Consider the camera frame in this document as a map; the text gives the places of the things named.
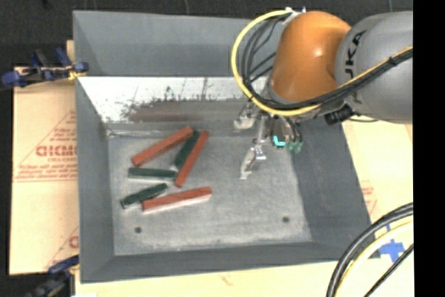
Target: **clamp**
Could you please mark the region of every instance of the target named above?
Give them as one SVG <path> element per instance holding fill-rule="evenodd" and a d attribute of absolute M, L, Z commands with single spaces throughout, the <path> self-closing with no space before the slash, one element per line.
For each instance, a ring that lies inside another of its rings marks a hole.
<path fill-rule="evenodd" d="M 46 81 L 74 78 L 90 69 L 87 62 L 72 63 L 62 47 L 57 47 L 56 56 L 58 62 L 50 62 L 42 50 L 37 49 L 31 57 L 31 66 L 5 73 L 1 76 L 1 82 L 7 87 L 23 88 Z"/>
<path fill-rule="evenodd" d="M 39 284 L 33 291 L 28 292 L 24 297 L 54 297 L 65 286 L 74 286 L 72 268 L 79 264 L 79 256 L 69 257 L 49 268 L 48 274 L 51 276 L 47 281 Z"/>

